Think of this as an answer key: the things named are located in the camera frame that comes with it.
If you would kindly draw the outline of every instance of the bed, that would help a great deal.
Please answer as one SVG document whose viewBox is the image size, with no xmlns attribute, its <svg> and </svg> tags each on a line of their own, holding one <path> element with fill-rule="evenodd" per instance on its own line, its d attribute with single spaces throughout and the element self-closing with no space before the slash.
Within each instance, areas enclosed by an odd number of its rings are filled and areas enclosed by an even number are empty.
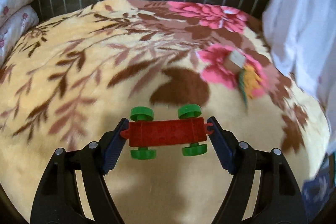
<svg viewBox="0 0 336 224">
<path fill-rule="evenodd" d="M 41 1 L 36 11 L 46 21 L 18 41 L 0 74 L 0 183 L 27 220 L 52 153 L 99 140 L 137 105 L 164 120 L 177 118 L 181 105 L 198 104 L 202 116 L 215 116 L 239 141 L 280 148 L 300 187 L 317 173 L 329 140 L 323 110 L 294 77 L 276 70 L 251 7 L 247 13 L 213 3 L 103 0 L 50 18 Z M 222 67 L 232 50 L 263 72 L 265 94 L 247 108 Z M 207 144 L 208 153 L 196 157 L 183 157 L 181 145 L 160 147 L 149 161 L 132 160 L 126 146 L 105 177 L 125 222 L 210 223 L 231 176 Z M 256 176 L 245 217 L 258 183 Z"/>
</svg>

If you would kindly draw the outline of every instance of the white cloth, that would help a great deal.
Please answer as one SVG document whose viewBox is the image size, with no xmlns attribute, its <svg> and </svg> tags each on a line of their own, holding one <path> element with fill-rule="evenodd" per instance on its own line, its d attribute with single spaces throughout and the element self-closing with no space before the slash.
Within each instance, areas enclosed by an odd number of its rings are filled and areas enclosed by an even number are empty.
<svg viewBox="0 0 336 224">
<path fill-rule="evenodd" d="M 276 68 L 286 76 L 294 71 L 297 85 L 327 108 L 335 140 L 328 152 L 335 151 L 336 0 L 270 0 L 263 31 Z"/>
<path fill-rule="evenodd" d="M 39 18 L 29 5 L 22 7 L 0 28 L 0 67 L 20 37 L 37 25 Z"/>
</svg>

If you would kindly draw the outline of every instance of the green toy wheel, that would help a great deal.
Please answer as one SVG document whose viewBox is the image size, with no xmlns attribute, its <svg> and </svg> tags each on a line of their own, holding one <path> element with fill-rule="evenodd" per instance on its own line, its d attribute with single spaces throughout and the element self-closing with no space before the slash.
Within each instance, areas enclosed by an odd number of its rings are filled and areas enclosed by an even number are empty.
<svg viewBox="0 0 336 224">
<path fill-rule="evenodd" d="M 156 158 L 156 150 L 148 150 L 148 147 L 139 147 L 138 150 L 131 150 L 131 157 L 135 160 L 152 160 Z"/>
<path fill-rule="evenodd" d="M 179 119 L 188 119 L 188 118 L 196 118 L 202 114 L 201 107 L 199 105 L 190 104 L 184 105 L 179 108 L 177 111 L 177 115 Z"/>
<path fill-rule="evenodd" d="M 153 121 L 154 120 L 154 111 L 149 107 L 137 106 L 131 109 L 130 118 L 132 121 Z"/>
<path fill-rule="evenodd" d="M 182 148 L 182 154 L 186 157 L 198 156 L 208 151 L 206 144 L 191 143 L 190 146 Z"/>
</svg>

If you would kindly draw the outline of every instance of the floral blanket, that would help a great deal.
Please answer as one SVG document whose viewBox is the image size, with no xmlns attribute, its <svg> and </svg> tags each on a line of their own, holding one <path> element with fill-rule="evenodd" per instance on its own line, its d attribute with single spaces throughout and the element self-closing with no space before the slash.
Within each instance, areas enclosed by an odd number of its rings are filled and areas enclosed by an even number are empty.
<svg viewBox="0 0 336 224">
<path fill-rule="evenodd" d="M 301 186 L 323 159 L 327 122 L 318 102 L 275 69 L 261 34 L 258 20 L 230 7 L 141 0 L 102 1 L 31 29 L 0 74 L 0 183 L 13 204 L 29 219 L 55 149 L 99 140 L 137 105 L 165 120 L 199 104 L 205 118 L 215 116 L 255 149 L 281 148 Z M 247 109 L 223 67 L 233 49 L 264 80 Z M 148 161 L 132 160 L 127 144 L 105 176 L 126 223 L 211 222 L 231 176 L 210 142 L 204 155 L 183 157 L 185 145 L 175 145 Z M 246 216 L 257 190 L 258 179 Z"/>
</svg>

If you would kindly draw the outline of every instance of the brown leaf pattern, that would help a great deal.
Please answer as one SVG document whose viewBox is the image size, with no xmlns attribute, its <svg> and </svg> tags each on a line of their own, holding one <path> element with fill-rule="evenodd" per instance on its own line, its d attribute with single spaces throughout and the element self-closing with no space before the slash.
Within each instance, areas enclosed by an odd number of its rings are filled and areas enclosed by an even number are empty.
<svg viewBox="0 0 336 224">
<path fill-rule="evenodd" d="M 273 66 L 241 34 L 225 28 L 202 26 L 199 19 L 169 10 L 165 1 L 129 0 L 129 3 L 134 8 L 127 11 L 119 11 L 108 1 L 96 3 L 29 30 L 0 69 L 0 87 L 11 84 L 12 74 L 17 69 L 17 64 L 11 61 L 13 56 L 20 54 L 34 60 L 36 55 L 46 52 L 46 58 L 42 64 L 29 67 L 26 80 L 14 90 L 13 105 L 1 109 L 0 131 L 3 132 L 11 120 L 17 121 L 25 115 L 25 122 L 17 125 L 12 135 L 25 136 L 30 142 L 41 130 L 41 125 L 51 120 L 47 130 L 49 135 L 61 135 L 69 150 L 76 149 L 77 140 L 88 135 L 86 125 L 90 116 L 86 109 L 90 111 L 100 100 L 100 93 L 93 89 L 103 88 L 115 96 L 113 88 L 129 81 L 127 83 L 132 86 L 127 95 L 136 98 L 141 91 L 155 85 L 154 79 L 158 75 L 169 80 L 153 88 L 151 104 L 180 106 L 195 103 L 205 106 L 210 98 L 210 86 L 198 71 L 202 70 L 203 64 L 197 52 L 214 43 L 241 48 L 264 68 Z M 58 48 L 48 48 L 54 29 L 58 26 L 74 28 L 81 20 L 90 21 L 93 26 L 87 34 L 64 39 Z M 249 19 L 248 24 L 256 35 L 262 35 L 260 22 Z M 104 55 L 95 58 L 97 52 Z M 39 86 L 41 72 L 46 68 L 49 68 L 45 75 L 48 96 L 24 114 L 22 99 Z M 301 131 L 307 125 L 308 114 L 299 103 L 288 105 L 292 81 L 280 73 L 273 77 L 274 88 L 268 94 L 273 104 L 283 111 L 282 149 L 293 149 L 297 153 L 304 146 Z"/>
</svg>

